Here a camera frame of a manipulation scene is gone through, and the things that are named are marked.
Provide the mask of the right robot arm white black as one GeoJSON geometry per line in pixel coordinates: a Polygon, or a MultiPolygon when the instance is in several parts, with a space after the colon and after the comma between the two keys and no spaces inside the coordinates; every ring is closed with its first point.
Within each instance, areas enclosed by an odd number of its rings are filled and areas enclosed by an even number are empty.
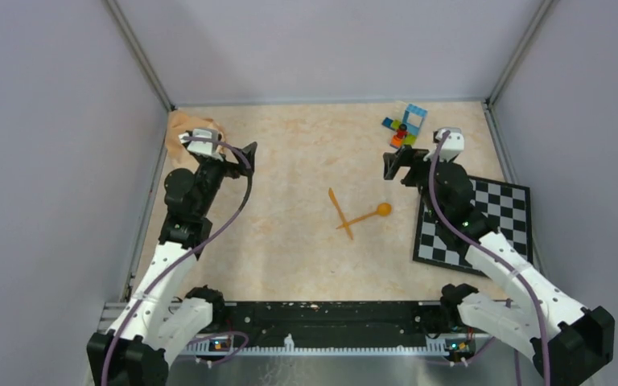
{"type": "Polygon", "coordinates": [[[529,191],[476,179],[454,160],[404,146],[383,156],[383,176],[420,194],[422,242],[434,257],[460,264],[500,286],[502,306],[468,285],[442,288],[439,319],[449,331],[466,326],[490,334],[530,359],[549,385],[579,385],[613,358],[615,320],[586,307],[545,278],[529,260],[529,191]]]}

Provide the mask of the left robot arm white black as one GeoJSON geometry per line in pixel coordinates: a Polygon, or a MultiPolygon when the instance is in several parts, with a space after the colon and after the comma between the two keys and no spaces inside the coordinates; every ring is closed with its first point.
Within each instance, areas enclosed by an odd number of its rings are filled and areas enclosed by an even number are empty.
{"type": "Polygon", "coordinates": [[[241,214],[253,186],[258,144],[236,148],[226,142],[188,135],[184,149],[196,170],[178,168],[164,180],[167,214],[153,257],[138,287],[111,326],[94,333],[86,347],[96,385],[164,385],[171,365],[196,335],[225,324],[223,307],[207,298],[185,298],[169,308],[186,273],[204,247],[241,214]],[[224,179],[247,181],[240,207],[216,231],[207,214],[224,179]]]}

